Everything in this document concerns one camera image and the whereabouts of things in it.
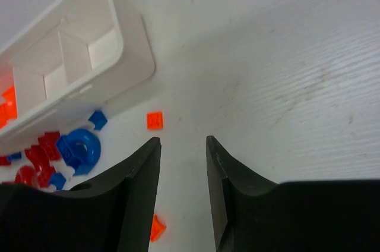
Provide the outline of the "red lego brick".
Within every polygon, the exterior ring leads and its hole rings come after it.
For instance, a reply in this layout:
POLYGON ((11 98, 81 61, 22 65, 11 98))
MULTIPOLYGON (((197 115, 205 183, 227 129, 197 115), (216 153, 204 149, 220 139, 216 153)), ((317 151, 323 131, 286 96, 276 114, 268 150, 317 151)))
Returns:
POLYGON ((61 159, 61 154, 57 149, 56 142, 60 138, 59 131, 48 131, 43 136, 37 138, 39 145, 44 150, 47 158, 51 161, 57 161, 61 159))
POLYGON ((32 145, 24 150, 26 158, 33 164, 37 173, 44 171, 50 166, 49 159, 40 145, 32 145))

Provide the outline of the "red round lego piece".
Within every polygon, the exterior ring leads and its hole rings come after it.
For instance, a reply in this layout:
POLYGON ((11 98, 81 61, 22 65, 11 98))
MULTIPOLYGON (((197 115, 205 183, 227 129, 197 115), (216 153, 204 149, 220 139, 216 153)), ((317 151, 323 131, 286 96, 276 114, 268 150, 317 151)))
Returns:
POLYGON ((37 188, 37 173, 32 166, 24 165, 17 171, 14 182, 37 188))

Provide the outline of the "orange round lego piece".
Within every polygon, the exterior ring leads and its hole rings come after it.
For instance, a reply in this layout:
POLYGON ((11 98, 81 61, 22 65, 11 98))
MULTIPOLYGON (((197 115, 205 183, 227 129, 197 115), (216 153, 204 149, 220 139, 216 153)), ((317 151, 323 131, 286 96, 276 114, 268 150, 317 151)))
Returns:
POLYGON ((4 100, 1 102, 1 128, 3 128, 18 117, 15 87, 10 87, 1 94, 1 97, 4 100))

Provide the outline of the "blue arch lego piece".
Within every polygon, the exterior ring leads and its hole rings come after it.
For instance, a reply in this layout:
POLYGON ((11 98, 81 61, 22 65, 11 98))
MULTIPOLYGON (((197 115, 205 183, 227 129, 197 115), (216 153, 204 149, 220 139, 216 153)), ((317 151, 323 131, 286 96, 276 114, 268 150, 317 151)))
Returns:
POLYGON ((65 164, 74 169, 74 176, 87 175, 97 164, 101 155, 101 144, 91 131, 78 128, 61 135, 56 148, 65 164))

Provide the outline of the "orange lego brick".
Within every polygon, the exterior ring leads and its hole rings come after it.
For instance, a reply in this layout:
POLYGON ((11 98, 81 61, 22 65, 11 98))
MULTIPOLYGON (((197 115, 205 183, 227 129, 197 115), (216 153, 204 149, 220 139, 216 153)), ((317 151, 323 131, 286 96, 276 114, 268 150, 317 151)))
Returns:
POLYGON ((150 242, 157 241, 166 231, 166 228, 167 226, 164 224, 164 222, 162 222, 161 219, 156 214, 154 214, 151 226, 150 242))
POLYGON ((163 113, 162 111, 147 113, 147 129, 162 130, 163 129, 163 113))

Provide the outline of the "blue lego brick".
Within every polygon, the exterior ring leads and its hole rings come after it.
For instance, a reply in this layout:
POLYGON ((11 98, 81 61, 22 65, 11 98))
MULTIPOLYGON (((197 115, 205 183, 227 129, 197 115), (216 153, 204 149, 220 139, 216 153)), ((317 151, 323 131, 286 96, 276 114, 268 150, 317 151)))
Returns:
POLYGON ((108 122, 106 116, 101 110, 94 111, 88 121, 93 124, 95 131, 100 131, 108 122))

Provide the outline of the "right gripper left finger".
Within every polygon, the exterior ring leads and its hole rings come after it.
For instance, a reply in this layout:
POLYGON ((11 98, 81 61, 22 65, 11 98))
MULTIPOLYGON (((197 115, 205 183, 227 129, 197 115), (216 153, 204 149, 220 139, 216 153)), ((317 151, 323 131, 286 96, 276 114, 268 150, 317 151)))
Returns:
POLYGON ((147 251, 160 173, 152 137, 70 190, 1 185, 2 251, 147 251))

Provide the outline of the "white three-compartment tray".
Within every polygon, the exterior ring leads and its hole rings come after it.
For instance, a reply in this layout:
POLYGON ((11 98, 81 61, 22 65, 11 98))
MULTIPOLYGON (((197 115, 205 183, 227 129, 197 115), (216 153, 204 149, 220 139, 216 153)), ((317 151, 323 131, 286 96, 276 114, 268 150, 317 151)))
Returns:
POLYGON ((17 117, 1 153, 64 131, 155 70, 144 20, 128 0, 56 0, 1 50, 1 91, 17 117))

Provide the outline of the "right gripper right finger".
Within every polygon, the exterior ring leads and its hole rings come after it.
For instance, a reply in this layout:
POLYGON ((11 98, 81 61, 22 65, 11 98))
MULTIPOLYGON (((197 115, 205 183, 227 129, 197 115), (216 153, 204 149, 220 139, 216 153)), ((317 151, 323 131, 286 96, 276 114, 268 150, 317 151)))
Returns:
POLYGON ((217 251, 378 251, 379 181, 274 183, 206 139, 217 251))

